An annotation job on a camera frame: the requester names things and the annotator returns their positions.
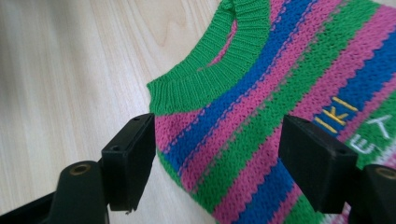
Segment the sweater neckline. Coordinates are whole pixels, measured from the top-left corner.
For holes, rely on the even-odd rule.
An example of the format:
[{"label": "sweater neckline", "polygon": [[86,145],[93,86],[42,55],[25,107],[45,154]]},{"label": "sweater neckline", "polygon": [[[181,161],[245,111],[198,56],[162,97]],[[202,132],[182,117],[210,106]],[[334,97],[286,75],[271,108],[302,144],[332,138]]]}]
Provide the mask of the sweater neckline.
[{"label": "sweater neckline", "polygon": [[[157,116],[204,107],[230,89],[259,57],[270,30],[266,0],[223,0],[191,53],[169,72],[151,81],[149,110]],[[210,62],[227,41],[233,21],[237,31],[218,63]]]}]

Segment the pink stripe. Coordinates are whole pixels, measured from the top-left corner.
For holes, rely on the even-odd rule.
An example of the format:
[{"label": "pink stripe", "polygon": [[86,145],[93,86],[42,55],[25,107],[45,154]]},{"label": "pink stripe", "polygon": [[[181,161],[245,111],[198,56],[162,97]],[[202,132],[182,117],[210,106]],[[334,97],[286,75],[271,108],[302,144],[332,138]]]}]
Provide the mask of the pink stripe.
[{"label": "pink stripe", "polygon": [[346,203],[343,212],[332,220],[332,224],[347,223],[349,212],[350,206]]},{"label": "pink stripe", "polygon": [[286,196],[287,200],[280,204],[279,209],[274,213],[273,218],[269,222],[269,224],[283,223],[286,215],[290,212],[291,208],[297,202],[300,195],[301,190],[297,186],[297,184],[294,183],[293,189]]},{"label": "pink stripe", "polygon": [[392,169],[396,169],[396,152],[393,153],[393,155],[388,158],[388,160],[384,163],[384,165],[386,165]]},{"label": "pink stripe", "polygon": [[270,20],[271,24],[275,22],[276,17],[278,16],[280,9],[282,9],[283,3],[285,0],[271,0],[271,15]]},{"label": "pink stripe", "polygon": [[216,56],[216,58],[213,59],[213,61],[208,66],[218,63],[224,57],[225,53],[227,52],[227,49],[230,47],[231,42],[233,41],[233,37],[235,36],[237,29],[238,29],[238,24],[236,20],[234,20],[233,25],[231,27],[231,32],[227,36],[227,42],[225,43],[222,50],[219,52],[218,56]]},{"label": "pink stripe", "polygon": [[312,13],[306,16],[304,23],[298,27],[299,32],[293,35],[292,39],[294,41],[285,47],[281,58],[277,60],[282,63],[277,63],[264,81],[257,81],[255,84],[257,89],[250,90],[249,96],[242,95],[238,99],[240,103],[233,105],[233,112],[226,119],[220,120],[217,123],[219,127],[211,131],[210,137],[205,138],[206,143],[196,148],[185,160],[185,164],[181,167],[183,169],[181,181],[187,191],[194,188],[207,165],[219,153],[221,146],[241,125],[244,118],[248,117],[262,100],[276,89],[280,80],[288,73],[313,38],[321,23],[327,19],[327,16],[332,12],[332,8],[335,8],[340,1],[331,1],[324,8],[321,8],[319,4],[312,6]]},{"label": "pink stripe", "polygon": [[200,112],[201,110],[195,110],[188,113],[177,113],[156,117],[155,140],[157,148],[160,151],[165,151],[171,142],[193,122]]},{"label": "pink stripe", "polygon": [[393,74],[393,78],[390,80],[390,82],[384,83],[384,87],[381,91],[374,93],[374,97],[370,102],[366,102],[364,110],[359,112],[353,120],[350,120],[346,124],[345,129],[340,132],[338,140],[345,142],[350,136],[352,136],[352,134],[359,128],[361,123],[364,122],[370,116],[370,114],[373,113],[373,111],[377,110],[381,106],[382,102],[387,99],[395,90],[396,73]]},{"label": "pink stripe", "polygon": [[257,183],[262,183],[265,175],[271,172],[271,167],[276,165],[276,139],[280,137],[280,133],[280,129],[277,128],[275,133],[260,145],[259,150],[253,154],[253,159],[247,163],[246,168],[228,190],[228,194],[215,208],[212,215],[220,223],[231,223],[239,218],[239,213],[246,209],[246,202],[251,201],[252,194],[247,192],[257,192]]},{"label": "pink stripe", "polygon": [[[357,33],[356,37],[350,41],[347,49],[341,53],[339,59],[336,60],[325,75],[318,80],[316,85],[313,86],[304,99],[297,104],[295,109],[291,112],[292,115],[312,120],[314,114],[320,112],[323,106],[330,103],[330,96],[335,95],[339,88],[345,86],[348,78],[355,76],[355,71],[363,67],[363,62],[365,60],[373,57],[372,50],[380,48],[382,40],[388,36],[388,32],[384,32],[384,30],[381,29],[381,25],[379,25],[384,24],[384,22],[381,21],[383,18],[383,15],[381,15],[382,13],[384,13],[383,10],[378,10],[372,19],[364,25],[364,27]],[[267,142],[270,143],[264,143],[264,145],[254,153],[252,159],[247,163],[247,167],[241,172],[240,176],[235,179],[233,185],[229,188],[228,194],[215,208],[213,216],[221,223],[230,223],[238,219],[238,214],[245,209],[245,204],[251,200],[251,195],[256,192],[257,186],[262,183],[263,177],[268,174],[266,173],[268,169],[265,169],[265,167],[270,166],[271,164],[267,164],[266,162],[258,163],[258,166],[254,167],[254,169],[251,169],[252,166],[249,164],[256,164],[258,161],[262,160],[261,154],[268,158],[267,153],[269,151],[278,149],[280,127],[281,126],[276,128],[273,135],[268,138]],[[246,175],[249,176],[252,173],[256,174],[256,177],[251,182],[245,182],[247,179]],[[244,195],[246,194],[249,196],[240,198],[241,196],[238,196],[240,193],[238,186],[243,185],[244,183],[248,183],[248,185],[245,185],[243,189],[245,192]]]}]

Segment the wood grain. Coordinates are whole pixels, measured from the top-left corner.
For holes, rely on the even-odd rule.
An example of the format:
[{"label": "wood grain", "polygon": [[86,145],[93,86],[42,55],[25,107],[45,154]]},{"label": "wood grain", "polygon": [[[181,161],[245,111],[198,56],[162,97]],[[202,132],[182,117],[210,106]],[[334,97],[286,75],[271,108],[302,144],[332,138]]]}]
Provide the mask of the wood grain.
[{"label": "wood grain", "polygon": [[[396,0],[383,1],[396,6]],[[197,43],[219,0],[0,0],[0,214],[149,111],[146,84]],[[139,208],[112,223],[214,223],[155,159]]]}]

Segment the knit sweater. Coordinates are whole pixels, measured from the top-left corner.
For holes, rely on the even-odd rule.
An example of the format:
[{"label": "knit sweater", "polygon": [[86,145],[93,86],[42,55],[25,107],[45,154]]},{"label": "knit sweater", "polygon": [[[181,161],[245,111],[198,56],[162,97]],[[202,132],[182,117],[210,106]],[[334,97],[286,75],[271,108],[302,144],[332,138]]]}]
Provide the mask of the knit sweater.
[{"label": "knit sweater", "polygon": [[223,0],[190,55],[148,84],[164,169],[219,223],[340,223],[277,157],[286,114],[396,166],[396,9]]}]

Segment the embroidered letter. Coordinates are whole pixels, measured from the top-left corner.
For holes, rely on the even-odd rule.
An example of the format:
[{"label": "embroidered letter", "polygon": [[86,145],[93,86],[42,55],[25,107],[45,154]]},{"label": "embroidered letter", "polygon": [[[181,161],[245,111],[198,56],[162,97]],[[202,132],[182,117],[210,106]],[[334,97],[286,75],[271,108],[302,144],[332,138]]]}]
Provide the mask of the embroidered letter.
[{"label": "embroidered letter", "polygon": [[332,126],[330,126],[329,124],[327,124],[326,122],[324,122],[322,119],[316,117],[316,118],[315,118],[315,121],[316,121],[317,123],[323,125],[323,127],[327,128],[330,132],[332,132],[332,133],[337,133],[337,131],[336,131]]},{"label": "embroidered letter", "polygon": [[364,145],[367,144],[367,140],[361,139],[361,141],[359,141],[359,139],[361,139],[361,136],[359,134],[355,134],[355,136],[350,140],[350,145],[357,151],[363,154],[369,154],[375,149],[376,145],[374,144],[370,144],[367,148],[363,148]]},{"label": "embroidered letter", "polygon": [[323,110],[323,113],[324,113],[325,115],[329,116],[329,118],[331,118],[331,119],[337,121],[337,123],[339,123],[339,124],[341,124],[341,125],[343,125],[343,126],[346,125],[346,122],[343,121],[343,119],[346,118],[346,117],[348,116],[348,114],[345,113],[345,114],[342,114],[342,115],[336,115],[336,113],[335,113],[335,107],[334,107],[334,106],[332,106],[332,110],[331,110],[330,112],[327,111],[327,110]]},{"label": "embroidered letter", "polygon": [[374,124],[374,123],[378,124],[379,130],[381,130],[381,132],[384,135],[384,137],[386,139],[390,139],[389,134],[388,134],[387,130],[385,129],[384,121],[387,120],[387,119],[391,119],[391,118],[392,118],[392,115],[386,115],[386,116],[381,117],[379,119],[370,119],[369,121],[367,121],[367,123],[368,124]]},{"label": "embroidered letter", "polygon": [[347,103],[347,102],[341,100],[340,98],[338,98],[338,97],[336,97],[336,96],[334,96],[332,99],[333,99],[335,102],[337,102],[338,104],[343,105],[344,107],[346,107],[346,108],[348,108],[348,109],[350,109],[350,110],[352,110],[352,111],[355,111],[355,112],[358,111],[358,108],[356,108],[355,106],[350,105],[349,103]]}]

